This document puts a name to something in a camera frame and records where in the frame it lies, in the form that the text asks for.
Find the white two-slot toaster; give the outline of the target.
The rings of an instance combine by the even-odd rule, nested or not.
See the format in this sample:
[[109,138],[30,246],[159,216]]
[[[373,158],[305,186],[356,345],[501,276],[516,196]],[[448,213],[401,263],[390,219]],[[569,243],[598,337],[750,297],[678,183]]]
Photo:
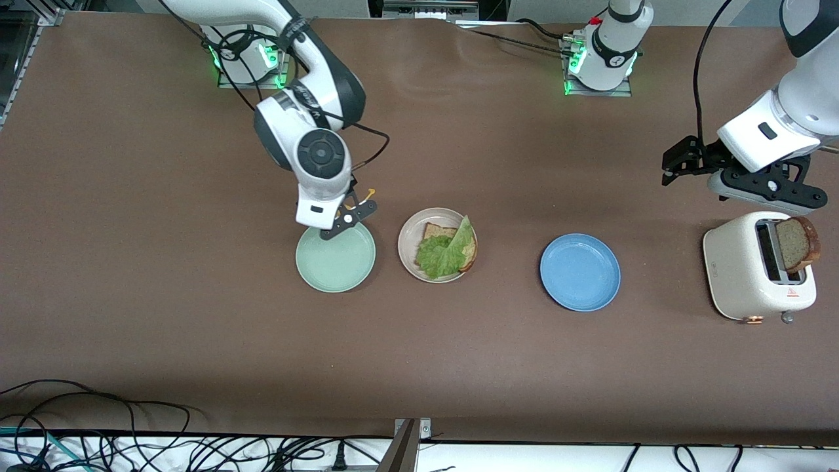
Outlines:
[[703,236],[711,299],[726,319],[760,325],[778,315],[789,325],[795,313],[815,303],[812,265],[789,274],[780,257],[775,225],[790,217],[781,212],[747,213]]

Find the yellow mustard squeeze bottle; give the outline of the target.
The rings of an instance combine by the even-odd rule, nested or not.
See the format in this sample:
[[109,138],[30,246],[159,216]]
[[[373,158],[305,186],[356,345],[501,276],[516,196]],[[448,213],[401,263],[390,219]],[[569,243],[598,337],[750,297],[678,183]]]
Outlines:
[[366,192],[366,197],[360,199],[356,191],[349,191],[345,195],[345,201],[336,210],[336,220],[339,221],[362,221],[376,211],[377,203],[372,199],[376,191],[372,188]]

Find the grey metal table bracket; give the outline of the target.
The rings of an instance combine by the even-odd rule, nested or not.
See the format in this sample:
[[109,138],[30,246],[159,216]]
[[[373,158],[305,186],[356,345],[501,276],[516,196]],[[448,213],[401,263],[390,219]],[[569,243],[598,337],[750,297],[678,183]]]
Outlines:
[[377,472],[416,472],[420,442],[431,437],[430,418],[395,420],[395,436]]

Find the blue plate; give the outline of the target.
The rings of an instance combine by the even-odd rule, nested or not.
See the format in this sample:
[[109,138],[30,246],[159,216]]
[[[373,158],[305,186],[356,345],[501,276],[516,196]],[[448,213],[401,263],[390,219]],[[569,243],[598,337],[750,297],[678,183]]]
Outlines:
[[590,234],[564,234],[551,241],[539,261],[543,289],[561,307],[592,313],[609,305],[621,284],[616,254]]

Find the green lettuce leaf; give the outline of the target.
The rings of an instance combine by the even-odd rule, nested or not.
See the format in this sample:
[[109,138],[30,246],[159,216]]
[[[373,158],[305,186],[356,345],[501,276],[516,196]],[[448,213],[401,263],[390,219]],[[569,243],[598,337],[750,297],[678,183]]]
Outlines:
[[416,265],[431,280],[459,274],[459,267],[465,257],[462,249],[471,241],[475,233],[470,218],[462,218],[458,232],[452,239],[446,236],[421,240],[416,254]]

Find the brown bread slice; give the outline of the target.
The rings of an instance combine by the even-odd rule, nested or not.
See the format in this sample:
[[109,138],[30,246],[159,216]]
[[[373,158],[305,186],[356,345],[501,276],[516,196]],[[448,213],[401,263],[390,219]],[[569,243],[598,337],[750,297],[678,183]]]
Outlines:
[[814,224],[806,217],[790,217],[775,225],[784,270],[798,273],[820,260],[821,242]]
[[[438,236],[446,236],[452,239],[457,232],[458,229],[456,227],[444,227],[432,223],[427,223],[425,225],[425,230],[423,230],[422,240],[425,241],[426,239]],[[471,269],[477,258],[477,250],[477,237],[473,233],[471,234],[471,241],[462,249],[462,253],[464,254],[465,260],[461,267],[459,267],[460,273],[465,273]]]

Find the aluminium frame with black box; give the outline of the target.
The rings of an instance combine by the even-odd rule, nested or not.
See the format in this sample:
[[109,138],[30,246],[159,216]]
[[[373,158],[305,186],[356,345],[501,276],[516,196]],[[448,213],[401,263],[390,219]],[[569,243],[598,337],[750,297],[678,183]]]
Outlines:
[[373,18],[506,21],[511,0],[365,0]]

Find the beige plate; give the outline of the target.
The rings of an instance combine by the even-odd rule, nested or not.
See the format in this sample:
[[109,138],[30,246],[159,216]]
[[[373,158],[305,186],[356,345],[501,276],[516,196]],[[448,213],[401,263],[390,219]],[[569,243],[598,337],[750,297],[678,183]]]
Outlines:
[[464,215],[448,208],[429,207],[417,212],[411,216],[404,225],[402,225],[397,245],[399,258],[404,268],[407,269],[414,278],[423,282],[442,284],[455,281],[465,274],[459,273],[437,280],[431,280],[425,272],[416,265],[418,245],[423,239],[423,230],[425,230],[425,225],[427,223],[432,223],[444,227],[458,227],[462,218],[464,218]]

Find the aluminium frame strut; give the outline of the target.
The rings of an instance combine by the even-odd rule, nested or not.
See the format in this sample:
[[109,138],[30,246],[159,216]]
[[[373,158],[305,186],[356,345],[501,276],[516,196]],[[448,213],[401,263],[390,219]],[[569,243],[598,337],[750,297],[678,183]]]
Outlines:
[[60,25],[71,8],[63,0],[0,0],[0,131],[44,29]]

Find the mint green plate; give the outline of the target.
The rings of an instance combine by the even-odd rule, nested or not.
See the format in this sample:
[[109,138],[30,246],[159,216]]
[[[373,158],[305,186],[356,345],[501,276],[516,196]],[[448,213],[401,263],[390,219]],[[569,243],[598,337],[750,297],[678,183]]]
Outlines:
[[347,292],[362,284],[374,268],[374,236],[362,224],[348,228],[335,238],[321,239],[320,230],[310,227],[296,247],[296,267],[302,279],[325,293]]

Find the brown table cover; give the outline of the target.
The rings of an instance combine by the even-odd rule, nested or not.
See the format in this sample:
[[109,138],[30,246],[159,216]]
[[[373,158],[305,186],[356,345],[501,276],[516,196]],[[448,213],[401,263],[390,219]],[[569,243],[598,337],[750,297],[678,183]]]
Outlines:
[[[711,305],[705,231],[755,210],[703,178],[662,186],[694,128],[702,32],[655,28],[631,98],[565,96],[543,52],[440,20],[317,19],[359,76],[386,152],[359,172],[380,204],[359,287],[298,275],[296,179],[252,112],[212,80],[177,21],[78,12],[44,31],[0,132],[0,416],[72,380],[201,410],[195,432],[391,435],[431,418],[444,439],[839,443],[839,157],[817,299],[791,325]],[[417,212],[470,218],[477,258],[423,282],[398,239]],[[543,289],[545,247],[590,234],[616,254],[592,313]]]

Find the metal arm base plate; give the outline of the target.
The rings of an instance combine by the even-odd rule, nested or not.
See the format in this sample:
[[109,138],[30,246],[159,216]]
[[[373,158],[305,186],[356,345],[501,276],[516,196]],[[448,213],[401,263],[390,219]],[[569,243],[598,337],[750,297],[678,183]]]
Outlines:
[[610,96],[629,98],[632,95],[629,76],[638,54],[618,67],[611,67],[595,51],[587,48],[585,38],[565,35],[560,42],[563,66],[564,95]]
[[[263,25],[203,25],[201,29],[210,42],[220,45],[221,52],[210,49],[218,70],[219,87],[285,88],[290,57],[265,39],[275,36],[275,31]],[[227,37],[227,42],[221,45],[224,37]]]

